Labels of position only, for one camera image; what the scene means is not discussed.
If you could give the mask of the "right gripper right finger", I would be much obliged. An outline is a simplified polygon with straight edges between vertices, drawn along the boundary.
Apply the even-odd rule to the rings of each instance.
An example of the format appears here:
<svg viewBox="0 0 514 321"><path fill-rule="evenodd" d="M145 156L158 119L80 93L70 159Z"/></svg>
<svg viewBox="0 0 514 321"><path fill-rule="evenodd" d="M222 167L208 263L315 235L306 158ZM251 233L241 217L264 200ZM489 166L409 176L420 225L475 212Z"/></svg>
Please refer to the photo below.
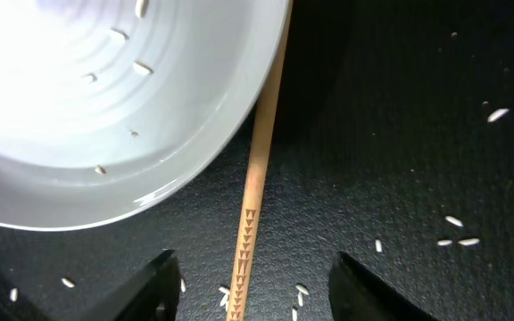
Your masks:
<svg viewBox="0 0 514 321"><path fill-rule="evenodd" d="M436 321L343 251L332 261L328 298L335 321Z"/></svg>

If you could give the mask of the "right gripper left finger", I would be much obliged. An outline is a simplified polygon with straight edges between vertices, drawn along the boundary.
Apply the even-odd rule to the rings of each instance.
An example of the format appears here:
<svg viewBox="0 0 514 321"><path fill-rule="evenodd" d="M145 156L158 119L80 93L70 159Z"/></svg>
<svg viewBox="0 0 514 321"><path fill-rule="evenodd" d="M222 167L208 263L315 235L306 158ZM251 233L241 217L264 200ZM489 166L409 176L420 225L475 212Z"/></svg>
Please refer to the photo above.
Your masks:
<svg viewBox="0 0 514 321"><path fill-rule="evenodd" d="M178 312L180 283L178 259L174 250L166 250L80 320L174 321Z"/></svg>

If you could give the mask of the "white plate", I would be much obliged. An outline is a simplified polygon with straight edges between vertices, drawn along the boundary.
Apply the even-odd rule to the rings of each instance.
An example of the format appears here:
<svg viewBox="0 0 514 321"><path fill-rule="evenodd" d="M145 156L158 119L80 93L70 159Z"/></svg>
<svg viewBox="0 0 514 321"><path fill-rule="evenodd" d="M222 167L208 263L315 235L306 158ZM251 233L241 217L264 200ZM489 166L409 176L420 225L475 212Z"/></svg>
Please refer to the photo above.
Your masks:
<svg viewBox="0 0 514 321"><path fill-rule="evenodd" d="M287 0L0 0L0 226L107 225L199 174L250 113Z"/></svg>

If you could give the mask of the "wooden chopstick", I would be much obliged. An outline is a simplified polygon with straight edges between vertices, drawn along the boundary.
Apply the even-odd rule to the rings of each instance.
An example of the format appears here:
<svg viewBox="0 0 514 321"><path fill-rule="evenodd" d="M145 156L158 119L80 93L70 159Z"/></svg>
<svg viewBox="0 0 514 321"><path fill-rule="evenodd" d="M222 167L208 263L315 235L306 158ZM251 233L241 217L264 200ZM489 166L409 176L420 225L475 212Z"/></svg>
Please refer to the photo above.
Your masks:
<svg viewBox="0 0 514 321"><path fill-rule="evenodd" d="M277 53L255 105L253 135L230 282L230 289L233 292L229 295L227 321L243 321L245 319L293 3L292 0L287 3L286 17Z"/></svg>

